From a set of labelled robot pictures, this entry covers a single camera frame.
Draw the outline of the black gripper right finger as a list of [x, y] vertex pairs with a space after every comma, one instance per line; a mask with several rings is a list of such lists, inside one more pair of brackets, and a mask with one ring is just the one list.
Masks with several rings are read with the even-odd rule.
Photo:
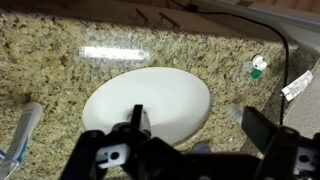
[[243, 112], [241, 129], [256, 148], [261, 153], [264, 153], [277, 131], [277, 126], [269, 121], [256, 108], [246, 106]]

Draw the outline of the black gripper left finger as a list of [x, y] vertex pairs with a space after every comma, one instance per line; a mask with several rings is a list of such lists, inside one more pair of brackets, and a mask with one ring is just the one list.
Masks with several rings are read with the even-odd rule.
[[142, 114], [143, 114], [143, 106], [141, 104], [135, 105], [133, 108], [132, 116], [131, 116], [131, 120], [130, 120], [131, 124], [135, 128], [140, 127]]

